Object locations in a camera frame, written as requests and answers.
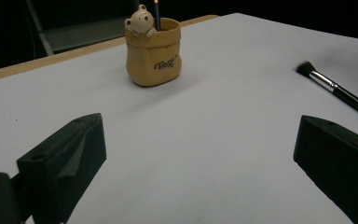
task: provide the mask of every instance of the bear ear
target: bear ear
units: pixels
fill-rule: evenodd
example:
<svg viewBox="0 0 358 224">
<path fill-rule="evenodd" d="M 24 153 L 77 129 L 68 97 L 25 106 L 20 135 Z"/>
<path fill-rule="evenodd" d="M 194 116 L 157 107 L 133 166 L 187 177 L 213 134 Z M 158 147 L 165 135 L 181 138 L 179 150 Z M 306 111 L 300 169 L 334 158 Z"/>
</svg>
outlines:
<svg viewBox="0 0 358 224">
<path fill-rule="evenodd" d="M 126 26 L 131 25 L 131 20 L 130 20 L 130 19 L 124 20 L 124 24 L 125 24 Z"/>
</svg>

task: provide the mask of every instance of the brush bristles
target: brush bristles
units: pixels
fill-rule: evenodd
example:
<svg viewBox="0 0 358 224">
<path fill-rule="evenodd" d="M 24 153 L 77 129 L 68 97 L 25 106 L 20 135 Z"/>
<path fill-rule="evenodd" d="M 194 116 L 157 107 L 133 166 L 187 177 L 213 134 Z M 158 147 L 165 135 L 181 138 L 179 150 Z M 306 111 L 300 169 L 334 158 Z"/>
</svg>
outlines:
<svg viewBox="0 0 358 224">
<path fill-rule="evenodd" d="M 303 75 L 304 77 L 309 77 L 311 72 L 316 72 L 316 69 L 310 62 L 303 62 L 297 67 L 296 72 Z"/>
</svg>

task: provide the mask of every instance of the makeup brush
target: makeup brush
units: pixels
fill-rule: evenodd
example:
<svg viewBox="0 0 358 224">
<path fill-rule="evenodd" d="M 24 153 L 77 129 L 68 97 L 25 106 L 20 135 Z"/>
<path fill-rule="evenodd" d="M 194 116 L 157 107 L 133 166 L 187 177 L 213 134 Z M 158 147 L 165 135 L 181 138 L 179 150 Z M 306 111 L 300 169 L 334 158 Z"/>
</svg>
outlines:
<svg viewBox="0 0 358 224">
<path fill-rule="evenodd" d="M 315 67 L 313 67 L 310 62 L 303 62 L 296 68 L 296 71 L 304 77 L 309 77 L 310 79 L 316 81 L 325 87 L 328 91 L 331 91 L 333 95 L 335 95 L 341 101 L 358 111 L 358 97 L 340 87 L 333 80 L 317 72 Z"/>
</svg>

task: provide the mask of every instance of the bear figurine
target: bear figurine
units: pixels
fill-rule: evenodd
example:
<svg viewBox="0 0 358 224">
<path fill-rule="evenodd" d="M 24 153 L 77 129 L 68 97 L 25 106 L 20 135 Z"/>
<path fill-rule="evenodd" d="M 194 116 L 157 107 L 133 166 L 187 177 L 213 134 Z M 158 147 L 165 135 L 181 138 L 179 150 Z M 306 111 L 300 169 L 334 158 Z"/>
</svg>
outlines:
<svg viewBox="0 0 358 224">
<path fill-rule="evenodd" d="M 149 38 L 156 32 L 156 28 L 153 27 L 154 18 L 146 10 L 145 5 L 139 5 L 138 10 L 132 14 L 131 18 L 124 20 L 124 24 L 132 29 L 134 35 L 146 33 L 146 37 Z"/>
</svg>

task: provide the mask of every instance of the wooden table edge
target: wooden table edge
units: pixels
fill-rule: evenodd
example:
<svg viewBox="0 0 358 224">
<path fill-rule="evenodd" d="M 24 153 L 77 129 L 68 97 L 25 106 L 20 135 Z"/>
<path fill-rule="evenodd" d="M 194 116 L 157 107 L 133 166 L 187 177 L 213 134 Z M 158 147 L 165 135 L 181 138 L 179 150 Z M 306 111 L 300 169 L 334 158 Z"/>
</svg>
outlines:
<svg viewBox="0 0 358 224">
<path fill-rule="evenodd" d="M 181 26 L 187 26 L 187 25 L 191 25 L 197 22 L 201 22 L 201 21 L 207 21 L 210 19 L 214 19 L 217 18 L 219 16 L 217 15 L 206 15 L 206 16 L 202 16 L 202 17 L 197 17 L 188 21 L 181 21 Z M 44 58 L 40 58 L 40 59 L 36 59 L 36 60 L 32 60 L 29 62 L 25 62 L 25 63 L 18 63 L 18 64 L 14 64 L 8 67 L 3 67 L 0 68 L 0 78 L 3 77 L 9 77 L 9 76 L 13 76 L 19 73 L 23 73 L 23 72 L 27 72 L 39 67 L 43 67 L 49 64 L 53 64 L 53 63 L 59 63 L 59 62 L 63 62 L 69 59 L 73 59 L 82 55 L 86 55 L 86 54 L 90 54 L 99 50 L 103 50 L 103 49 L 109 49 L 121 44 L 125 44 L 126 40 L 124 38 L 124 36 L 116 38 L 116 39 L 112 39 L 112 40 L 108 40 L 108 41 L 104 41 L 102 43 L 98 43 L 98 44 L 94 44 L 94 45 L 90 45 L 90 46 L 86 46 L 84 48 L 80 48 L 80 49 L 73 49 L 70 51 L 66 51 L 63 53 L 59 53 L 59 54 L 54 54 L 48 57 L 44 57 Z"/>
</svg>

